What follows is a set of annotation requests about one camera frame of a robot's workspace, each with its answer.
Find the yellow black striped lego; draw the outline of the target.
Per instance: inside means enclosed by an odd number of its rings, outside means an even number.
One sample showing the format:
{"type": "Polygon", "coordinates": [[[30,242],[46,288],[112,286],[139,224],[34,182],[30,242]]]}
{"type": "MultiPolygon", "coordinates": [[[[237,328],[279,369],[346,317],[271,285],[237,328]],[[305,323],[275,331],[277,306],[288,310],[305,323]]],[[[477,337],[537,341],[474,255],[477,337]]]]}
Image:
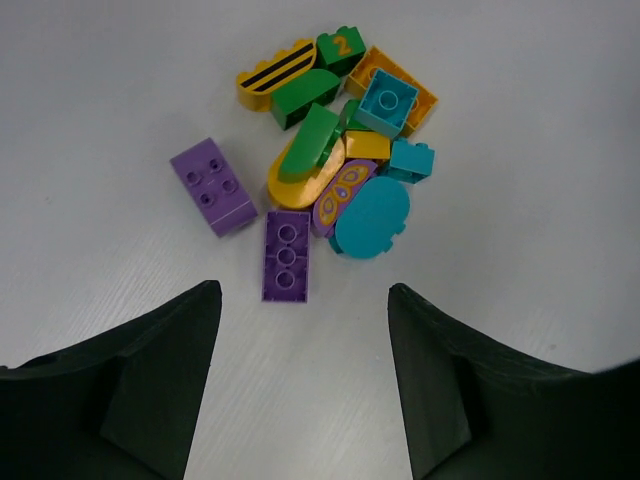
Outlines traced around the yellow black striped lego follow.
{"type": "Polygon", "coordinates": [[[271,108],[272,94],[309,71],[315,64],[314,39],[298,39],[288,49],[279,50],[269,60],[262,60],[252,70],[236,76],[239,103],[246,109],[265,112],[271,108]]]}

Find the purple butterfly lego piece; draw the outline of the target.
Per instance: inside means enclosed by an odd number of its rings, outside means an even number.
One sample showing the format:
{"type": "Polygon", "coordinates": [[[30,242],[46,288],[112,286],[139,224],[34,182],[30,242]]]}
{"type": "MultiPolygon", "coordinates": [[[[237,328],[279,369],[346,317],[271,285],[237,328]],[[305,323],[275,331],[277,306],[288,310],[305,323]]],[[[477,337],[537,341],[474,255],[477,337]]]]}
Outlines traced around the purple butterfly lego piece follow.
{"type": "Polygon", "coordinates": [[[329,238],[346,207],[362,186],[376,176],[378,165],[373,160],[355,159],[347,162],[316,200],[312,225],[317,236],[329,238]]]}

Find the purple lego brick studs up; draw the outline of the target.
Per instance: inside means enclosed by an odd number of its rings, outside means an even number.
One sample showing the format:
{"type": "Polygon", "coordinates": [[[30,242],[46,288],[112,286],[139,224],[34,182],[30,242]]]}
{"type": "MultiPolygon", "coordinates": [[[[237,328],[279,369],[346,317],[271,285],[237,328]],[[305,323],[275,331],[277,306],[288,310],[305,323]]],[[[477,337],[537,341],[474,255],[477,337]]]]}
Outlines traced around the purple lego brick studs up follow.
{"type": "Polygon", "coordinates": [[[248,192],[211,138],[173,157],[170,164],[218,237],[258,216],[248,192]]]}

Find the purple lego brick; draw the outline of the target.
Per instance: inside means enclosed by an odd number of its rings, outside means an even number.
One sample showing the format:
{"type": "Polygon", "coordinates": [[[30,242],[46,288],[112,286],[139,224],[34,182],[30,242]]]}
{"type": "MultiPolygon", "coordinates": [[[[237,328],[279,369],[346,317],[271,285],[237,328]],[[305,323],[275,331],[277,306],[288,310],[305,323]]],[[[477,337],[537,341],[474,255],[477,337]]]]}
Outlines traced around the purple lego brick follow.
{"type": "Polygon", "coordinates": [[[303,303],[308,297],[308,211],[269,211],[265,219],[262,300],[303,303]]]}

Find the green rounded lego brick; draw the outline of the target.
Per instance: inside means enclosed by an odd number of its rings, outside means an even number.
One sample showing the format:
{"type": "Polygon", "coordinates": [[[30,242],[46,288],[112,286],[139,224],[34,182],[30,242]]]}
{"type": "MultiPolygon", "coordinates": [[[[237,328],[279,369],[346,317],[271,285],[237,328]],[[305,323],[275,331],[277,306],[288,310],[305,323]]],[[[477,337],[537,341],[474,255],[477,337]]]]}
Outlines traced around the green rounded lego brick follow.
{"type": "Polygon", "coordinates": [[[277,89],[271,113],[282,130],[303,120],[313,104],[326,106],[339,90],[341,78],[324,69],[311,69],[277,89]]]}

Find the yellow rounded lego brick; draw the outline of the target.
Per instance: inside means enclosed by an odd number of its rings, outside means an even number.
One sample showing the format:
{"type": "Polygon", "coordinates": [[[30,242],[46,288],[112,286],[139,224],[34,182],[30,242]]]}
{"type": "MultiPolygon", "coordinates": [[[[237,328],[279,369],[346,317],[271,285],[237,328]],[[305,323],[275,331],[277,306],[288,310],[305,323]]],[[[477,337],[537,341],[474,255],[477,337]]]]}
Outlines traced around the yellow rounded lego brick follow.
{"type": "Polygon", "coordinates": [[[267,190],[271,201],[276,206],[289,210],[303,210],[314,204],[342,168],[346,159],[346,149],[344,141],[338,139],[321,168],[314,169],[306,179],[287,183],[278,179],[278,173],[292,143],[293,141],[290,140],[270,166],[267,190]]]}

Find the green number two lego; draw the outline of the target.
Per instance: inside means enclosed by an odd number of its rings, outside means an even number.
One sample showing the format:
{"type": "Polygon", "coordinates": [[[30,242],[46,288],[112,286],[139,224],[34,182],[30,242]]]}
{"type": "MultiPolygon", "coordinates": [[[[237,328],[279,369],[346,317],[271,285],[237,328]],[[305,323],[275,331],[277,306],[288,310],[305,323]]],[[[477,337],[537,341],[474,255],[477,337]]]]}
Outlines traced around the green number two lego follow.
{"type": "Polygon", "coordinates": [[[322,33],[316,38],[315,68],[328,70],[338,77],[349,74],[367,51],[355,26],[341,26],[333,34],[322,33]]]}

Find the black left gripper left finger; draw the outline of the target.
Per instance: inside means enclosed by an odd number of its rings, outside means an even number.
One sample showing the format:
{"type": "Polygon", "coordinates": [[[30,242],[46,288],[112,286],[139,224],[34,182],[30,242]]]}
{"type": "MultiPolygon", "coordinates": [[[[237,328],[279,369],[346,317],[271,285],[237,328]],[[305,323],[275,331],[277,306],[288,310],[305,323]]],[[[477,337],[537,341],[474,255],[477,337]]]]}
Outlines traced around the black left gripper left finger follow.
{"type": "Polygon", "coordinates": [[[183,478],[221,310],[221,286],[207,280],[90,339],[2,368],[2,478],[183,478]]]}

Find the teal rounded lego brick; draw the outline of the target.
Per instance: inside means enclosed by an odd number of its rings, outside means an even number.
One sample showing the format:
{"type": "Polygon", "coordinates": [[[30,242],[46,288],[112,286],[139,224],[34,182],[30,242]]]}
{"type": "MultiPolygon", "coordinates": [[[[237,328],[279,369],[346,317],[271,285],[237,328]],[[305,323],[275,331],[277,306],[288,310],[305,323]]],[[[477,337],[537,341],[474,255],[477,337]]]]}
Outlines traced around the teal rounded lego brick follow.
{"type": "Polygon", "coordinates": [[[410,212],[407,188],[388,176],[368,180],[338,218],[329,243],[338,254],[371,259],[393,247],[410,212]]]}

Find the teal square lego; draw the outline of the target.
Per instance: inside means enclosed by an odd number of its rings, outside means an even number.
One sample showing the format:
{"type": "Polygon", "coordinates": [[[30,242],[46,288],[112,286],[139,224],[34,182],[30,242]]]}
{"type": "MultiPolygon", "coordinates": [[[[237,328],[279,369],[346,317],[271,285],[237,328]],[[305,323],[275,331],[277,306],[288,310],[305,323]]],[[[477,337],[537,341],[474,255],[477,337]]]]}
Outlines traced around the teal square lego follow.
{"type": "Polygon", "coordinates": [[[394,139],[402,132],[418,93],[416,87],[377,69],[354,118],[374,132],[394,139]]]}

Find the teal small lego brick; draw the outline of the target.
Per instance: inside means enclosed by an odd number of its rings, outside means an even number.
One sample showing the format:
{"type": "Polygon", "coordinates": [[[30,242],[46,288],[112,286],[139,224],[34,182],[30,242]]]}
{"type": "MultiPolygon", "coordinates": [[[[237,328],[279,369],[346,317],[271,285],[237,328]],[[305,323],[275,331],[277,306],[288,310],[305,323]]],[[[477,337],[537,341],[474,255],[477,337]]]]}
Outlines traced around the teal small lego brick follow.
{"type": "Polygon", "coordinates": [[[390,160],[381,174],[416,184],[432,174],[435,154],[426,143],[410,143],[406,138],[399,138],[392,143],[390,160]]]}

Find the green curved lego brick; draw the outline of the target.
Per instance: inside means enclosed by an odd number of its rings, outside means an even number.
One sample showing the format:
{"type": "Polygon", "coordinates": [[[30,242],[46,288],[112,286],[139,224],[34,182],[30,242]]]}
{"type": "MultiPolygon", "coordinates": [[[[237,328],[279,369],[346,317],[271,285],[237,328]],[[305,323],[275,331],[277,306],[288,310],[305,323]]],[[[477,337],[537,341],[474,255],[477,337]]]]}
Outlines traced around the green curved lego brick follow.
{"type": "Polygon", "coordinates": [[[282,160],[278,179],[285,183],[298,182],[323,166],[337,138],[339,123],[337,113],[313,104],[282,160]]]}

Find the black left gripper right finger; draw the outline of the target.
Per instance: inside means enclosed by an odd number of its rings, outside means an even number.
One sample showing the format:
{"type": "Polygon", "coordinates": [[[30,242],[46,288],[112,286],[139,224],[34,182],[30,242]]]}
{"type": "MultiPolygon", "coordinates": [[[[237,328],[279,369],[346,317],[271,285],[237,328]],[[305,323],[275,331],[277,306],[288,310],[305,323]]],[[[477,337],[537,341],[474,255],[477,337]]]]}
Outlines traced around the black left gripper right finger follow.
{"type": "Polygon", "coordinates": [[[388,326],[416,479],[635,479],[639,364],[555,365],[465,325],[404,284],[388,326]]]}

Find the yellow long lego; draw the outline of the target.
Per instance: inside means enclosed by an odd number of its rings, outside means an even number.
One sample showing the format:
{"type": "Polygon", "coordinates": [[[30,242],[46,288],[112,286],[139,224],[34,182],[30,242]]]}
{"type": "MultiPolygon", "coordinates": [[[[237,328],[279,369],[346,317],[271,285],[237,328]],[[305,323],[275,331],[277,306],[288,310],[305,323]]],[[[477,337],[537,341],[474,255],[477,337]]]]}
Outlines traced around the yellow long lego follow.
{"type": "Polygon", "coordinates": [[[401,133],[402,136],[410,137],[429,116],[430,111],[437,104],[438,98],[376,46],[372,46],[348,74],[344,89],[357,99],[361,99],[378,68],[418,90],[417,99],[401,133]]]}

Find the yellow small lego brick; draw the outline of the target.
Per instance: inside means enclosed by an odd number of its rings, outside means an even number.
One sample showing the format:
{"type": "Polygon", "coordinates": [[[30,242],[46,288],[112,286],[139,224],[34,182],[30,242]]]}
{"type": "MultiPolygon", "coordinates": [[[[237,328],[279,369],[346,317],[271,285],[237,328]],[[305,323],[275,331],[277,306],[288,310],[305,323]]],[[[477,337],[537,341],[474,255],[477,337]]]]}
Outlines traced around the yellow small lego brick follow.
{"type": "Polygon", "coordinates": [[[347,130],[343,138],[348,159],[385,162],[391,157],[391,140],[379,133],[347,130]]]}

